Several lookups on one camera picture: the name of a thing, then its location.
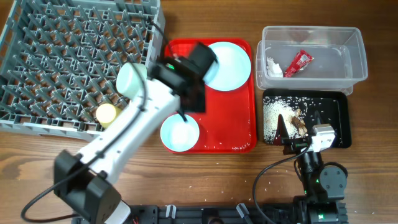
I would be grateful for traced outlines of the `food scraps and rice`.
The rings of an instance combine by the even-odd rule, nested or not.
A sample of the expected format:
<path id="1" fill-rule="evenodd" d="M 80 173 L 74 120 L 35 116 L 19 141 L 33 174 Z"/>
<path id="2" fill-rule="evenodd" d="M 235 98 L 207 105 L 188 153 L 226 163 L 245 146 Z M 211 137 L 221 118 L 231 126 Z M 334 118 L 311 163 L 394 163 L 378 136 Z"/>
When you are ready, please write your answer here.
<path id="1" fill-rule="evenodd" d="M 273 145 L 278 115 L 283 116 L 290 139 L 310 138 L 311 140 L 312 128 L 316 125 L 315 111 L 318 110 L 321 116 L 326 114 L 326 110 L 322 108 L 326 102 L 321 98 L 265 95 L 262 101 L 264 142 L 269 145 Z M 326 119 L 322 119 L 324 124 L 329 124 Z"/>

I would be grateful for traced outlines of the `light blue saucer bowl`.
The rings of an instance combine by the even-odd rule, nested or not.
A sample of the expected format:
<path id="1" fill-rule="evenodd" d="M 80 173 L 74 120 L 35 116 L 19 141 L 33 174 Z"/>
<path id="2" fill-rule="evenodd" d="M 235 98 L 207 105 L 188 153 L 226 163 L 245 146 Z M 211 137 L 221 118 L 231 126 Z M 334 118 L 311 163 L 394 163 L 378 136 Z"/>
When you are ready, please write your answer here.
<path id="1" fill-rule="evenodd" d="M 163 145 L 173 152 L 190 150 L 200 137 L 198 123 L 189 115 L 186 121 L 179 114 L 169 116 L 160 127 L 160 138 Z"/>

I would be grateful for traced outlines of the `large light blue plate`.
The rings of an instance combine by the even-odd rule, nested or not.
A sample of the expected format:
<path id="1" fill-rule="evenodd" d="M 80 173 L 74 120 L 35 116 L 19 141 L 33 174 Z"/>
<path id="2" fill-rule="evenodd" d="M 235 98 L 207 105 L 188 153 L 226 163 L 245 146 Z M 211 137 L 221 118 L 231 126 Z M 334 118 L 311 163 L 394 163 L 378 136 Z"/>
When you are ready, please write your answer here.
<path id="1" fill-rule="evenodd" d="M 232 91 L 244 85 L 251 74 L 249 55 L 231 42 L 215 42 L 209 48 L 215 53 L 218 64 L 205 75 L 206 85 L 218 91 Z"/>

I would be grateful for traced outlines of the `red sauce packet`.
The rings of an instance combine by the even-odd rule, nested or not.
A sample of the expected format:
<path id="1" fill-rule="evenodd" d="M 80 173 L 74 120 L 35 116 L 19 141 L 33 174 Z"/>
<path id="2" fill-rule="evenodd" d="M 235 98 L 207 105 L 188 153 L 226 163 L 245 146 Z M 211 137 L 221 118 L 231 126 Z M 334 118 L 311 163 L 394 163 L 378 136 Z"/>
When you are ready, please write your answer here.
<path id="1" fill-rule="evenodd" d="M 311 56 L 305 50 L 300 49 L 300 51 L 295 55 L 292 63 L 284 72 L 284 78 L 290 78 L 293 76 L 293 74 L 303 70 L 313 59 L 313 56 Z"/>

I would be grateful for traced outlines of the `white napkin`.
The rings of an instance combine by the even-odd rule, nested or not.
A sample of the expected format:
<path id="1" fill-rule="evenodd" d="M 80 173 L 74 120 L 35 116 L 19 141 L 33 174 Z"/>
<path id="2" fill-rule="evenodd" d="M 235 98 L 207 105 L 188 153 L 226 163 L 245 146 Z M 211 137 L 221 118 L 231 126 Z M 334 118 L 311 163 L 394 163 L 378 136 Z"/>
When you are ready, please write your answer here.
<path id="1" fill-rule="evenodd" d="M 284 76 L 284 73 L 278 63 L 274 62 L 273 58 L 267 57 L 267 74 L 270 77 L 274 78 L 282 78 Z"/>

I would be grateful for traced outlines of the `green bowl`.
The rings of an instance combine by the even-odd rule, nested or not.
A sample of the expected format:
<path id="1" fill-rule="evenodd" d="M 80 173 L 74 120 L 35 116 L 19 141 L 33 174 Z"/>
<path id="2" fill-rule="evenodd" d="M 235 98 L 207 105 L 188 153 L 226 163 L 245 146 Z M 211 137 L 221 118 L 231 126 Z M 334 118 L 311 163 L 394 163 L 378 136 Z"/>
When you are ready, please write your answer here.
<path id="1" fill-rule="evenodd" d="M 141 63 L 125 63 L 119 70 L 116 79 L 118 93 L 133 100 L 138 91 L 142 88 L 141 79 L 147 78 L 147 67 Z"/>

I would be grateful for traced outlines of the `yellow plastic cup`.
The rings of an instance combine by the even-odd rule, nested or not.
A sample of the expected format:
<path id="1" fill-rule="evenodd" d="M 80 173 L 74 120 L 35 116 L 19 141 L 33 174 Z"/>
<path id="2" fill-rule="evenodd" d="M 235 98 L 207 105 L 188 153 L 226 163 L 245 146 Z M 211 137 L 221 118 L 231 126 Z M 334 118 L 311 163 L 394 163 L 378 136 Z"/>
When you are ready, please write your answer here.
<path id="1" fill-rule="evenodd" d="M 95 112 L 96 118 L 103 128 L 108 128 L 119 116 L 122 110 L 112 104 L 105 103 L 100 105 Z"/>

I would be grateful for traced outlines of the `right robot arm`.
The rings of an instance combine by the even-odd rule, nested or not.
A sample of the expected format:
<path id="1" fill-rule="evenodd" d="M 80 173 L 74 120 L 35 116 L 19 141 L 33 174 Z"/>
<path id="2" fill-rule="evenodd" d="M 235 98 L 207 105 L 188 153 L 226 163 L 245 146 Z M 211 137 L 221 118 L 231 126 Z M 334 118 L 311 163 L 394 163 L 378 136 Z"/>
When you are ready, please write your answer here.
<path id="1" fill-rule="evenodd" d="M 348 171 L 337 162 L 323 162 L 321 152 L 331 147 L 335 131 L 330 124 L 314 125 L 308 136 L 289 138 L 283 116 L 278 116 L 276 143 L 285 155 L 294 154 L 295 171 L 304 195 L 296 196 L 281 223 L 348 223 L 345 198 Z"/>

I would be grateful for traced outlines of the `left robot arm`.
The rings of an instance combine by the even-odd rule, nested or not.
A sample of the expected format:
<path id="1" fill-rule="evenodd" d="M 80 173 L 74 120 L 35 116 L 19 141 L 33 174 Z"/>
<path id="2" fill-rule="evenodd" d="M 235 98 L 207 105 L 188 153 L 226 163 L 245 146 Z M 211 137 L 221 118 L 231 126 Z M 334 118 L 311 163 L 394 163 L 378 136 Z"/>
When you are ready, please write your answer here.
<path id="1" fill-rule="evenodd" d="M 89 223 L 124 223 L 131 209 L 114 188 L 134 151 L 170 114 L 183 120 L 203 113 L 205 78 L 218 68 L 214 51 L 201 42 L 188 57 L 164 58 L 139 75 L 141 92 L 112 125 L 77 154 L 63 150 L 54 163 L 54 193 L 69 205 L 72 217 Z"/>

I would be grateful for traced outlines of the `black waste tray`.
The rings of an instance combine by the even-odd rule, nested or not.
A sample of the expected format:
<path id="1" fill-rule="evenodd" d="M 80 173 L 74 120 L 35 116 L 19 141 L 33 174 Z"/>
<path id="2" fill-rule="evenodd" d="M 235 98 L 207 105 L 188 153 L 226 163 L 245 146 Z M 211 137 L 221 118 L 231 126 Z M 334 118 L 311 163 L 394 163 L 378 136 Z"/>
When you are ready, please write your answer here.
<path id="1" fill-rule="evenodd" d="M 263 92 L 262 99 L 265 95 L 321 98 L 326 102 L 326 105 L 322 106 L 326 110 L 326 114 L 322 118 L 326 119 L 335 130 L 336 137 L 331 146 L 335 148 L 349 148 L 351 146 L 348 100 L 344 93 L 339 91 L 268 89 Z"/>

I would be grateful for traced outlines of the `grey dishwasher rack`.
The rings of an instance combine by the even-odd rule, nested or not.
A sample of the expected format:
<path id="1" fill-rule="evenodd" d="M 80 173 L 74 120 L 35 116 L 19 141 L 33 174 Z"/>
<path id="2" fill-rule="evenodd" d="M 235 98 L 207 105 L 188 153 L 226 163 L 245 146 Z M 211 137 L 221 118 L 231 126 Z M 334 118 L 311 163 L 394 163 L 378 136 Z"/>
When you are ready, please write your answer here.
<path id="1" fill-rule="evenodd" d="M 162 50 L 159 0 L 21 0 L 1 33 L 1 131 L 91 141 L 99 105 L 124 108 L 123 63 L 145 66 Z"/>

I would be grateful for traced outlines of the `red plastic tray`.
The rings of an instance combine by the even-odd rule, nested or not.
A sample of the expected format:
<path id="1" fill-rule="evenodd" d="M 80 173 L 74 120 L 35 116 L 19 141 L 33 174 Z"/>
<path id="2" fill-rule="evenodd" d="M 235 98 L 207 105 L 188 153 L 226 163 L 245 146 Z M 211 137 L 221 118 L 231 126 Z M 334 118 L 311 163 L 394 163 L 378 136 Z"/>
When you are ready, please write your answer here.
<path id="1" fill-rule="evenodd" d="M 251 47 L 243 39 L 200 39 L 209 46 L 231 42 L 240 46 L 251 61 Z M 188 151 L 176 154 L 232 154 L 250 151 L 257 143 L 254 80 L 251 74 L 244 85 L 232 91 L 218 91 L 205 86 L 206 111 L 187 113 L 199 125 L 198 142 Z"/>

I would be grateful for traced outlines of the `clear plastic bin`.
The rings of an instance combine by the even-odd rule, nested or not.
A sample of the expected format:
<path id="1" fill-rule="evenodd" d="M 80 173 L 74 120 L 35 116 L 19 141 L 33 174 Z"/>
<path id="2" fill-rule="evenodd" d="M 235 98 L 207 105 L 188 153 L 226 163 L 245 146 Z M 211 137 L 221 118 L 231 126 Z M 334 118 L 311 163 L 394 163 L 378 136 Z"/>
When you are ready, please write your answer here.
<path id="1" fill-rule="evenodd" d="M 269 74 L 268 59 L 283 71 L 300 50 L 314 59 L 290 78 Z M 363 37 L 355 27 L 266 26 L 257 45 L 256 83 L 261 90 L 288 88 L 332 90 L 349 95 L 368 77 Z"/>

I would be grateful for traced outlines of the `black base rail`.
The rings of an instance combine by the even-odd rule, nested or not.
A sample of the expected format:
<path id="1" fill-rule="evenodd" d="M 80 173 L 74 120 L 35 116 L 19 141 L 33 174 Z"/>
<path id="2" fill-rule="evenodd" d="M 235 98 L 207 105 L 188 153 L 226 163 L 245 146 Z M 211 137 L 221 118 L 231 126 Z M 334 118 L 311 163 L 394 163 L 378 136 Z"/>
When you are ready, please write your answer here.
<path id="1" fill-rule="evenodd" d="M 326 205 L 298 205 L 293 203 L 274 203 L 262 206 L 274 223 L 337 223 L 348 224 L 348 215 L 344 203 Z M 219 218 L 223 223 L 267 223 L 255 206 L 233 207 L 177 207 L 166 205 L 135 205 L 126 223 L 158 224 L 179 223 L 206 224 L 210 218 Z"/>

